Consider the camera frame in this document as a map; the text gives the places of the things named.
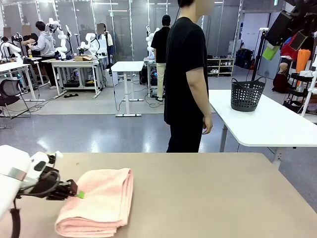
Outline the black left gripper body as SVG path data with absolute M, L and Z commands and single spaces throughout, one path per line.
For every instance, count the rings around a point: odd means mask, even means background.
M 45 167 L 37 184 L 32 188 L 31 195 L 38 198 L 50 196 L 50 194 L 57 188 L 59 180 L 59 170 L 52 167 Z

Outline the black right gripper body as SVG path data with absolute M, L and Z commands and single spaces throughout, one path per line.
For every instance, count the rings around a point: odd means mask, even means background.
M 288 26 L 290 37 L 300 32 L 304 36 L 311 36 L 317 31 L 317 0 L 286 0 L 294 8 L 289 13 L 292 21 Z

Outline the person's right hand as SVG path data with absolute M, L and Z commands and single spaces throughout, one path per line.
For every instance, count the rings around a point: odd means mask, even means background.
M 213 122 L 211 115 L 207 115 L 203 117 L 203 135 L 209 134 L 212 130 Z

